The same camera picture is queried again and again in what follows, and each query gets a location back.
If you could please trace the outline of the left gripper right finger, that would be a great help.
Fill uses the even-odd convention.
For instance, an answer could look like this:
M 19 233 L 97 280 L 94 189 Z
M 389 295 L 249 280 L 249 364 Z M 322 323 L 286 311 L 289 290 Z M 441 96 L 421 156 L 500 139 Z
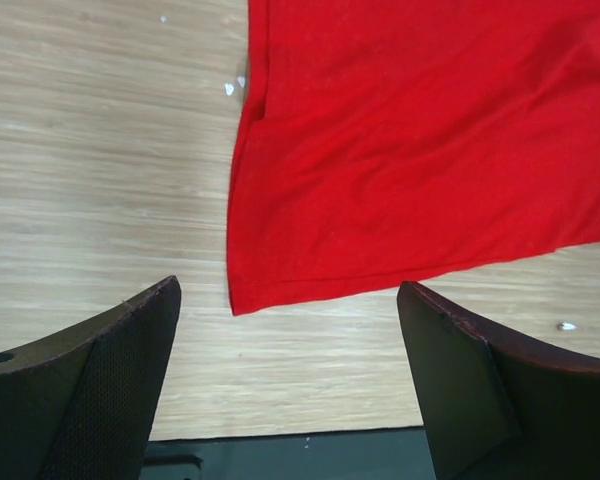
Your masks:
M 416 282 L 397 306 L 437 478 L 600 479 L 600 358 Z

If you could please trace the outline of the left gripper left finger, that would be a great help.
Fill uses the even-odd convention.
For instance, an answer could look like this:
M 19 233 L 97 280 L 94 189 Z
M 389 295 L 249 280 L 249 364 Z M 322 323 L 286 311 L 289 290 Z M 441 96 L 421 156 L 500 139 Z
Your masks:
M 174 343 L 169 276 L 0 352 L 0 479 L 137 479 Z

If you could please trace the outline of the red t shirt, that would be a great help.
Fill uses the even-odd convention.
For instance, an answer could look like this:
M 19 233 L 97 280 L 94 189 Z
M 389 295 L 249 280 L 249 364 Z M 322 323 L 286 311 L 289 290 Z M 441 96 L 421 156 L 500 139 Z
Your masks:
M 600 243 L 600 1 L 252 1 L 234 314 Z

